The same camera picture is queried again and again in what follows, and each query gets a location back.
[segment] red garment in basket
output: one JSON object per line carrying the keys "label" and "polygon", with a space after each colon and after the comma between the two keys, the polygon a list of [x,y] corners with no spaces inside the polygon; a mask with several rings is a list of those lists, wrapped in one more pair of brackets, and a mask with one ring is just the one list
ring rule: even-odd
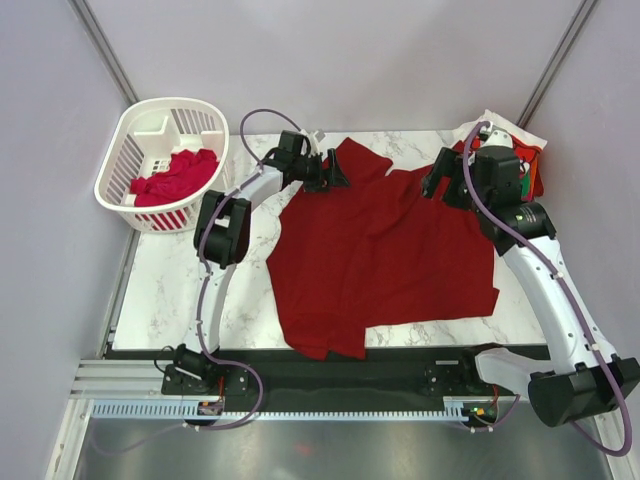
{"label": "red garment in basket", "polygon": [[137,195],[134,205],[155,207],[187,198],[204,187],[217,168],[218,159],[212,150],[174,153],[166,172],[131,180],[131,193]]}
{"label": "red garment in basket", "polygon": [[420,195],[431,167],[385,176],[391,160],[351,139],[337,156],[351,187],[301,189],[267,260],[287,343],[364,358],[367,327],[491,315],[493,245],[473,213]]}

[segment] black motor joint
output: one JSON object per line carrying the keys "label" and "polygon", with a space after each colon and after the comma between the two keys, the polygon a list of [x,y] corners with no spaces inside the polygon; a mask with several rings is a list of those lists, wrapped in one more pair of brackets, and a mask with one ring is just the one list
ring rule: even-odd
{"label": "black motor joint", "polygon": [[351,186],[338,164],[334,148],[327,151],[327,157],[328,165],[323,168],[322,155],[311,154],[309,139],[301,133],[285,130],[280,134],[278,146],[267,153],[264,164],[282,172],[283,188],[295,180],[302,181],[302,188],[310,193]]}

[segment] black bracket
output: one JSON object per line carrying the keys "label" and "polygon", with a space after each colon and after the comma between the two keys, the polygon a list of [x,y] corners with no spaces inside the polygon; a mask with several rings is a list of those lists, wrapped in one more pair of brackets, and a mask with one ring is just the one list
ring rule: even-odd
{"label": "black bracket", "polygon": [[283,174],[283,187],[294,180],[301,180],[305,192],[328,192],[332,187],[349,187],[351,184],[338,164],[335,149],[329,149],[327,168],[322,166],[320,154],[311,155],[309,139],[297,132],[283,131],[277,148],[272,148],[264,158],[265,165],[277,168]]}
{"label": "black bracket", "polygon": [[243,369],[215,364],[203,353],[188,350],[182,344],[174,353],[173,364],[165,368],[161,393],[180,396],[220,393],[225,397],[244,396],[247,394],[248,377],[249,374]]}
{"label": "black bracket", "polygon": [[[202,235],[211,221],[224,193],[209,191],[202,199],[202,207],[198,216],[193,246],[200,248]],[[216,220],[228,217],[227,227],[214,224],[204,247],[204,257],[226,268],[228,265],[240,263],[249,249],[249,233],[251,227],[251,202],[243,198],[230,198]]]}

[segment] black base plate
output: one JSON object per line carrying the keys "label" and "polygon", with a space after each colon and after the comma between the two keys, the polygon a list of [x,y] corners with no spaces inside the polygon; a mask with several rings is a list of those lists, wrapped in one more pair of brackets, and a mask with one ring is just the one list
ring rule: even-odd
{"label": "black base plate", "polygon": [[[549,359],[544,345],[507,348],[536,360]],[[461,363],[456,363],[465,351],[466,347],[373,348],[367,349],[364,361],[332,354],[323,362],[284,349],[226,350],[219,355],[248,363],[258,371],[265,387],[262,411],[388,412],[440,410],[445,396],[492,397],[491,385],[471,379]],[[111,350],[106,358],[150,360],[157,356],[154,351]],[[159,358],[170,359],[171,352]],[[248,411],[255,404],[255,379],[248,375],[243,383],[247,390],[226,399],[227,411]],[[504,389],[500,393],[510,394]]]}

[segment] metal floor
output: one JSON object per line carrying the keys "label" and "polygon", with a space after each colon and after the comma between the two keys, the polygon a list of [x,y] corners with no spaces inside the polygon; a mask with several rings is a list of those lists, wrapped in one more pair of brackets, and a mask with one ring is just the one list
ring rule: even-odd
{"label": "metal floor", "polygon": [[[104,449],[126,447],[166,421],[91,420]],[[612,479],[607,461],[572,427],[545,427],[517,407],[494,433],[429,422],[256,421],[235,430],[184,429],[118,457],[85,444],[77,479],[533,480]]]}

